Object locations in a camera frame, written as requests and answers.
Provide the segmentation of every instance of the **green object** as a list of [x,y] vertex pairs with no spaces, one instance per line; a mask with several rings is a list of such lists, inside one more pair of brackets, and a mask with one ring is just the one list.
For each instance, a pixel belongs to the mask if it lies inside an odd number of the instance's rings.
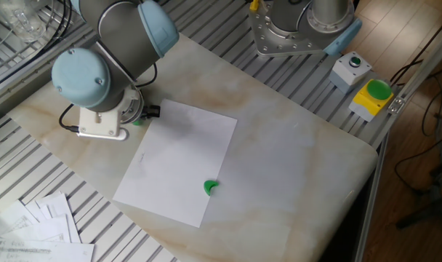
[[139,119],[136,122],[133,122],[132,124],[133,125],[141,125],[141,124],[143,124],[143,120]]
[[393,93],[389,87],[389,84],[386,84],[386,82],[382,80],[371,80],[368,83],[367,90],[373,98],[379,100],[386,100]]
[[358,66],[360,66],[360,64],[361,64],[361,59],[360,59],[360,58],[358,58],[358,57],[352,57],[352,58],[350,59],[350,65],[351,65],[351,66],[358,67]]
[[205,192],[207,195],[211,196],[212,195],[212,188],[214,188],[215,186],[219,186],[219,183],[213,180],[207,180],[204,183],[204,188],[205,188]]

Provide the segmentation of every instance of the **green button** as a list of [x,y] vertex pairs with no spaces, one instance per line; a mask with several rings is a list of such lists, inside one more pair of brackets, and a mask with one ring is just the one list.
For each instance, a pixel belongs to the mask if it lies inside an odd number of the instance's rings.
[[382,80],[371,80],[366,88],[373,98],[379,100],[386,100],[393,93],[389,85]]
[[361,64],[361,59],[360,58],[358,58],[358,57],[352,57],[351,59],[350,59],[350,65],[352,66],[352,67],[359,67],[360,66],[360,64]]

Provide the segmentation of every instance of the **light blue joint cap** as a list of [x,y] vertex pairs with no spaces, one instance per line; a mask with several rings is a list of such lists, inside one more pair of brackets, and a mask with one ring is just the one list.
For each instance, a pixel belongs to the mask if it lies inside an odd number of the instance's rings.
[[356,18],[353,23],[323,51],[328,55],[338,55],[341,53],[341,51],[343,51],[343,49],[350,44],[353,38],[360,31],[361,25],[361,20]]
[[81,7],[79,5],[80,0],[71,0],[71,3],[73,3],[73,7],[74,9],[80,14],[81,14]]
[[176,25],[154,1],[139,5],[140,19],[159,57],[163,57],[179,40]]
[[85,108],[98,106],[111,88],[106,62],[97,53],[83,48],[70,49],[56,59],[52,81],[64,98]]

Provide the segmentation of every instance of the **white paper sheet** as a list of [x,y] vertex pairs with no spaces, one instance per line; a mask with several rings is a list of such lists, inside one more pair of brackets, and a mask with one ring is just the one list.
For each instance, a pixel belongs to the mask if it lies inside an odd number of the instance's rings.
[[49,208],[48,205],[44,205],[43,207],[40,208],[40,212],[41,214],[45,217],[45,219],[52,219],[52,214],[49,212]]
[[94,245],[0,239],[0,262],[90,262]]
[[69,237],[72,243],[81,243],[79,234],[77,233],[76,223],[74,222],[73,215],[71,214],[71,209],[69,208],[68,201],[66,200],[66,195],[59,194],[55,196],[47,196],[43,199],[37,200],[37,205],[42,209],[42,207],[47,206],[49,213],[53,218],[60,215],[66,215],[68,220]]
[[60,215],[41,223],[14,230],[0,236],[12,240],[32,240],[71,243],[66,215]]
[[34,218],[38,221],[38,222],[43,222],[46,220],[44,214],[41,213],[39,206],[37,205],[37,203],[35,203],[35,201],[29,202],[25,208],[27,208],[27,210],[29,210],[29,212],[34,216]]
[[19,200],[0,213],[0,235],[37,224],[38,221]]
[[236,123],[163,100],[113,199],[199,227],[209,201],[204,182],[217,179]]

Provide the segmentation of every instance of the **marble tabletop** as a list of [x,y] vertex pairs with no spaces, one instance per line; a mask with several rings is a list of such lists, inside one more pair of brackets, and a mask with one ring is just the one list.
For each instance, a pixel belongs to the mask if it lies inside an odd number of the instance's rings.
[[[197,229],[113,202],[181,261],[316,261],[374,169],[376,151],[197,43],[157,62],[147,102],[168,98],[236,118],[217,188]],[[151,79],[148,70],[142,81]],[[78,138],[58,124],[69,104],[51,82],[9,112],[111,200],[150,124],[124,142]],[[77,124],[73,108],[66,124]]]

